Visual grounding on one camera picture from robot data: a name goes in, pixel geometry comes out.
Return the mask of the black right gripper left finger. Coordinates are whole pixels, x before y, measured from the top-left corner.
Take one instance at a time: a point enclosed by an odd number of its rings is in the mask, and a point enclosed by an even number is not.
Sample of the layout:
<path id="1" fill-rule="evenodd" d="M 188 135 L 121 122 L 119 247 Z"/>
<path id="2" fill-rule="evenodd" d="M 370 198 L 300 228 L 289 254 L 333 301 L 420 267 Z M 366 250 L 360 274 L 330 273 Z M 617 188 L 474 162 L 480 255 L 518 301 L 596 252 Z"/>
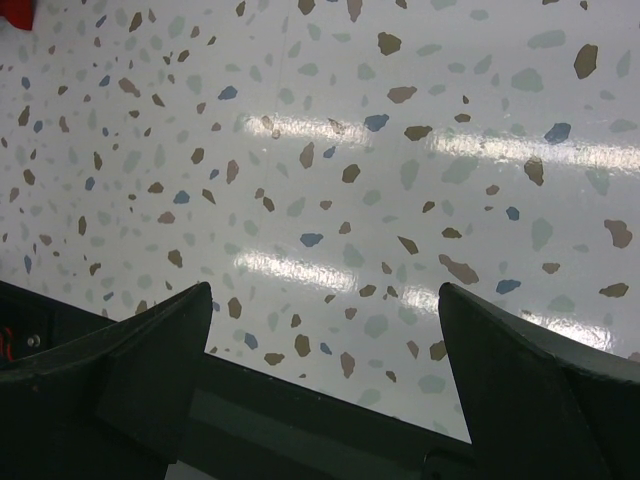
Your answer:
<path id="1" fill-rule="evenodd" d="M 162 479 L 212 319 L 206 282 L 122 321 L 1 287 L 1 475 Z"/>

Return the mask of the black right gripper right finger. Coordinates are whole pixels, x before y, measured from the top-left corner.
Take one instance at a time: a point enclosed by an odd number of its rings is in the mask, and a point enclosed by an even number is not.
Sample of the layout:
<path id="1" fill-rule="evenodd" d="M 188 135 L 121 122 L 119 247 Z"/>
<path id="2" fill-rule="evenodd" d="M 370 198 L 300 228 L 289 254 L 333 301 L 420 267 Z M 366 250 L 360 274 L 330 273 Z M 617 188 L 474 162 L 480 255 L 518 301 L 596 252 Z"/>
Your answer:
<path id="1" fill-rule="evenodd" d="M 452 283 L 440 287 L 438 314 L 483 478 L 638 478 L 638 362 Z"/>

